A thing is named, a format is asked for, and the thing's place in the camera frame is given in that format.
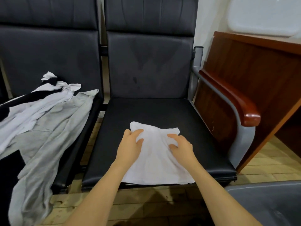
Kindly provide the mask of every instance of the wooden armrest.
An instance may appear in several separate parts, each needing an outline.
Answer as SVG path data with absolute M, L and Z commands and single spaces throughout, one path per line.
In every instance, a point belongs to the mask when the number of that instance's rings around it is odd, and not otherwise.
M 259 125 L 260 114 L 255 104 L 249 98 L 218 76 L 209 74 L 204 69 L 200 70 L 199 74 L 232 102 L 238 111 L 242 126 L 253 127 Z

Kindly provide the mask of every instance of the left hand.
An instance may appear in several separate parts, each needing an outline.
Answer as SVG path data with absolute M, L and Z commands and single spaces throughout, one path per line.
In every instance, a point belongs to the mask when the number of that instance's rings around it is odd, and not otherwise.
M 143 129 L 138 129 L 133 133 L 128 129 L 124 131 L 123 138 L 117 150 L 115 162 L 118 165 L 122 165 L 126 171 L 133 165 L 140 155 L 144 139 L 138 140 L 137 143 L 136 139 L 141 132 L 143 132 Z

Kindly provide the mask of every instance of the pile of clothes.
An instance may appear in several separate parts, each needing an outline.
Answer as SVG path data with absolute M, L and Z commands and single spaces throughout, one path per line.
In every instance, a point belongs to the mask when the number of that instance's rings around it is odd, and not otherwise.
M 98 89 L 74 92 L 48 72 L 27 95 L 0 105 L 0 214 L 11 226 L 38 225 L 51 212 L 51 185 L 64 151 L 80 135 Z

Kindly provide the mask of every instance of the wooden cabinet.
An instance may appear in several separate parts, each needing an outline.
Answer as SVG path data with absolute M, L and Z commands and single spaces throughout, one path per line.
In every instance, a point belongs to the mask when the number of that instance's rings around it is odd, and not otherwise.
M 215 32 L 204 69 L 250 98 L 261 114 L 254 141 L 238 171 L 275 134 L 301 155 L 300 42 Z M 203 83 L 194 104 L 222 150 L 227 152 L 236 135 L 231 108 Z

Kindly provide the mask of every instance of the wooden floor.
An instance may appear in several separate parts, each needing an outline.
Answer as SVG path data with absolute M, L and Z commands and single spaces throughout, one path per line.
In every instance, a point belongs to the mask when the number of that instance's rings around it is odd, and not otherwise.
M 96 123 L 81 164 L 88 162 L 101 118 Z M 69 194 L 54 195 L 52 213 L 43 225 L 63 224 L 88 193 L 81 193 L 78 175 L 69 187 Z M 301 159 L 280 140 L 273 137 L 238 175 L 231 185 L 301 180 Z M 201 194 L 195 185 L 162 186 L 118 191 L 111 208 L 108 226 L 183 226 L 194 216 L 208 215 Z

